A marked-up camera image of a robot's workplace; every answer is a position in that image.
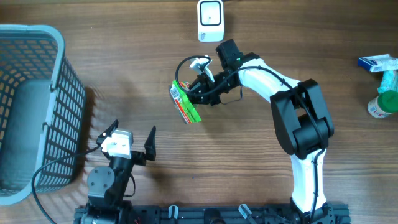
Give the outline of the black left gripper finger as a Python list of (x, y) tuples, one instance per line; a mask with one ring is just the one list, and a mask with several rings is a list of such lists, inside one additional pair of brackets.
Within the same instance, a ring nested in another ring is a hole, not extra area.
[(114, 122), (97, 137), (96, 139), (97, 145), (102, 145), (102, 143), (107, 137), (111, 137), (114, 131), (118, 128), (118, 125), (119, 121), (115, 119)]
[(149, 161), (155, 161), (156, 158), (155, 134), (156, 126), (153, 126), (144, 144), (144, 149), (146, 151), (146, 160)]

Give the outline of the Haribo gummy candy bag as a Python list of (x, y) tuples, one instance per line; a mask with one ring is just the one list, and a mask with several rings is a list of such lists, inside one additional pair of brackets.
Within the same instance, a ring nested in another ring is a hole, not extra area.
[(199, 123), (201, 122), (200, 115), (187, 94), (182, 91), (187, 90), (188, 87), (189, 82), (180, 82), (180, 85), (177, 85), (177, 81), (173, 80), (169, 90), (170, 97), (185, 124)]

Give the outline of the green lid plastic jar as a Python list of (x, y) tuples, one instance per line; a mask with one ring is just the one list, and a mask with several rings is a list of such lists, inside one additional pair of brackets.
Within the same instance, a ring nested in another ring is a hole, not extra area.
[(397, 92), (386, 91), (368, 103), (368, 112), (375, 118), (385, 118), (397, 112)]

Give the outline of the white blue plaster box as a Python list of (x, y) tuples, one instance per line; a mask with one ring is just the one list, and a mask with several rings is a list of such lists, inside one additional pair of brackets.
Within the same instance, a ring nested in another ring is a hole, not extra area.
[(391, 57), (390, 54), (360, 57), (358, 65), (372, 73), (397, 70), (397, 58)]

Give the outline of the teal tissue packet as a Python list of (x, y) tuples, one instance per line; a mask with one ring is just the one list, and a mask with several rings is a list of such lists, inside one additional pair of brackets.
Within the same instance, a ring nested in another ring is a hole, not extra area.
[(382, 76), (382, 81), (380, 87), (377, 89), (379, 94), (383, 94), (386, 91), (395, 91), (397, 92), (397, 70), (388, 70), (384, 71)]

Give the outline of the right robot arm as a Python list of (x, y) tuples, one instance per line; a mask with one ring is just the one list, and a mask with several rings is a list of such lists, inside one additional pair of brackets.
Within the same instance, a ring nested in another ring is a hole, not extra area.
[(222, 71), (208, 71), (211, 58), (188, 57), (198, 76), (185, 89), (194, 105), (217, 105), (221, 95), (235, 87), (246, 87), (271, 106), (275, 135), (290, 156), (294, 178), (292, 214), (300, 223), (318, 223), (324, 218), (323, 160), (334, 125), (319, 84), (312, 79), (299, 81), (270, 68), (254, 52), (242, 53), (234, 40), (216, 48)]

